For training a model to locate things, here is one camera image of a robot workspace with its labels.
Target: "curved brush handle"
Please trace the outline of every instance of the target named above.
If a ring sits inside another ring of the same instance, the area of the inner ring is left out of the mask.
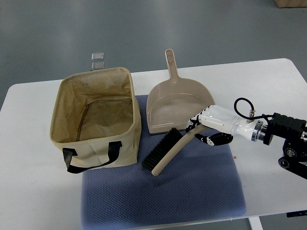
[[[174,51],[171,49],[167,49],[165,51],[165,58],[168,67],[169,77],[172,82],[176,82],[178,80],[179,75],[177,71],[177,65],[175,61]]]
[[[152,175],[157,176],[167,166],[167,164],[177,155],[177,153],[188,144],[197,133],[206,131],[208,127],[199,125],[195,129],[192,129],[186,135],[184,135],[171,150],[160,160],[160,162],[152,170]]]

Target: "cardboard box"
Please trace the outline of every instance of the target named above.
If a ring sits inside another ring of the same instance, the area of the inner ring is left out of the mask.
[[[307,0],[275,0],[279,8],[307,7]]]

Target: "blue mat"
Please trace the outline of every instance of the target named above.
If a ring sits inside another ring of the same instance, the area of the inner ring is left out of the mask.
[[[242,216],[246,205],[228,145],[212,147],[193,139],[159,176],[142,170],[141,161],[164,135],[149,134],[147,95],[137,99],[142,117],[138,163],[83,172],[82,228],[118,230]]]

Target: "concrete floor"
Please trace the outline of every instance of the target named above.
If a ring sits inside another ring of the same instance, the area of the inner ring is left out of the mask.
[[[307,8],[274,0],[0,0],[0,105],[17,83],[63,79],[91,69],[131,72],[288,58],[307,80]],[[301,230],[307,218],[261,217],[265,230]],[[168,228],[247,230],[247,219]]]

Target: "beige plastic dustpan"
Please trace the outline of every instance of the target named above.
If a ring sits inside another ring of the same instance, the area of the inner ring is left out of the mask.
[[[173,127],[183,130],[191,117],[215,104],[205,86],[178,76],[171,49],[165,51],[165,57],[170,79],[157,84],[147,99],[147,124],[151,134],[167,132]]]

